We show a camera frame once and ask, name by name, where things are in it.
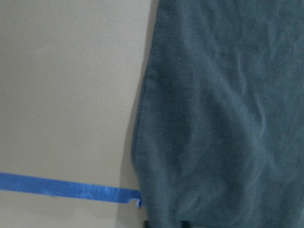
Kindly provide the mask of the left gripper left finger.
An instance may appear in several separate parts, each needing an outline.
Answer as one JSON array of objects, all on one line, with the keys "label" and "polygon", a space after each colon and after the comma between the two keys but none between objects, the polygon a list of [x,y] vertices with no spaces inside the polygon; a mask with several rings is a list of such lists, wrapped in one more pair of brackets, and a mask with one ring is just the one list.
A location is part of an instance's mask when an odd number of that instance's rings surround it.
[{"label": "left gripper left finger", "polygon": [[144,228],[154,228],[154,226],[149,220],[146,220],[144,221]]}]

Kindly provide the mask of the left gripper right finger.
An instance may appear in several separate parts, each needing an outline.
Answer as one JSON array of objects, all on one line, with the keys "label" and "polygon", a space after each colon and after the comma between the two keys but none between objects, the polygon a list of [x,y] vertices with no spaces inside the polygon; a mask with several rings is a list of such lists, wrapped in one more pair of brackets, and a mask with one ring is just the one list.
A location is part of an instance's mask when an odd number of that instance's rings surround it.
[{"label": "left gripper right finger", "polygon": [[196,226],[193,225],[190,221],[182,221],[181,227],[182,228],[196,228]]}]

